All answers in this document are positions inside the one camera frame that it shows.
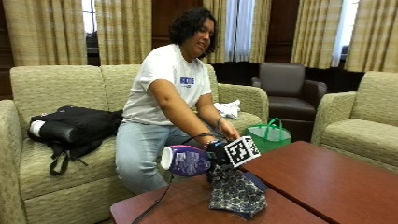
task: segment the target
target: beige curtain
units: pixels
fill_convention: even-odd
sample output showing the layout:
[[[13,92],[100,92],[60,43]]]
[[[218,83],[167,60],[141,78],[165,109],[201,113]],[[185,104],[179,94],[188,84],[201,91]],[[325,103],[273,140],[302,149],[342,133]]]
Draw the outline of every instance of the beige curtain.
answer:
[[[269,35],[272,0],[256,0],[249,63],[264,63]]]
[[[301,0],[292,63],[330,68],[344,0]]]
[[[152,1],[97,0],[101,65],[143,63],[152,49]]]
[[[398,0],[361,0],[346,69],[398,72]]]
[[[214,53],[204,58],[205,63],[225,63],[225,24],[226,24],[226,0],[202,0],[202,6],[208,8],[218,22],[218,38]]]
[[[81,0],[3,0],[16,66],[87,64]]]

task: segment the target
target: green sofa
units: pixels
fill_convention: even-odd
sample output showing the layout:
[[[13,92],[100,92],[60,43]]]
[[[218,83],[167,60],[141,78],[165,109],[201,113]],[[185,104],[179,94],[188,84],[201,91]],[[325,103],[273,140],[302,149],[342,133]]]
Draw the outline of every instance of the green sofa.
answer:
[[[398,174],[398,73],[368,72],[358,91],[326,94],[313,144]]]
[[[241,101],[237,120],[244,133],[249,125],[268,120],[264,90],[217,83],[214,102]],[[13,100],[0,101],[0,224],[96,223],[109,218],[109,206],[133,194],[119,180],[115,166],[115,137],[69,163],[60,176],[48,173],[51,149],[28,139],[29,117],[53,112],[63,105],[117,111],[124,108],[139,64],[45,65],[11,69]]]

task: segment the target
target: black backpack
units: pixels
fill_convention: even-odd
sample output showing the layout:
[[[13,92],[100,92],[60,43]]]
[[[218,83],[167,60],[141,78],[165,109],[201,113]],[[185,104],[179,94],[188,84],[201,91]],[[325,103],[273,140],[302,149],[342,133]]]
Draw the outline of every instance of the black backpack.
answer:
[[[32,124],[37,120],[43,121],[43,126],[39,131],[33,131]],[[49,174],[61,175],[67,171],[69,160],[80,161],[88,166],[81,157],[100,147],[108,136],[116,135],[121,121],[123,111],[108,112],[77,106],[63,106],[51,114],[33,116],[28,137],[45,143],[52,149]],[[56,171],[61,157],[61,168]]]

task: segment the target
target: woman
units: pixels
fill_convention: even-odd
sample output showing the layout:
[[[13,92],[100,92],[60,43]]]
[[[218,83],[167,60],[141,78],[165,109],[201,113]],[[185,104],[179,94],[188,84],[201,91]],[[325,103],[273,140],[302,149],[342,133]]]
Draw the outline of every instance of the woman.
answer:
[[[204,148],[217,141],[213,135],[198,136],[212,132],[209,126],[228,139],[240,138],[214,108],[208,69],[200,60],[216,49],[217,21],[210,11],[202,7],[186,11],[169,35],[172,44],[153,49],[143,62],[117,133],[117,171],[137,194],[167,185],[156,163],[165,146],[194,137],[188,145]]]

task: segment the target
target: brown table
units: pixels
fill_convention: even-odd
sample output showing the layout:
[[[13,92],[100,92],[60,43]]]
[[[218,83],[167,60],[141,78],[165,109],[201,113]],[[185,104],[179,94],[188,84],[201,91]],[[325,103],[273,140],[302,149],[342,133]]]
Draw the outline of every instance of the brown table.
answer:
[[[161,197],[164,191],[165,188],[161,188],[115,203],[111,206],[115,223],[132,223]],[[140,223],[326,223],[272,189],[265,191],[268,208],[249,221],[234,213],[209,210],[210,192],[212,187],[204,175],[190,177],[180,183],[173,183],[161,203]]]
[[[296,142],[244,168],[330,223],[398,223],[398,175],[377,166]]]

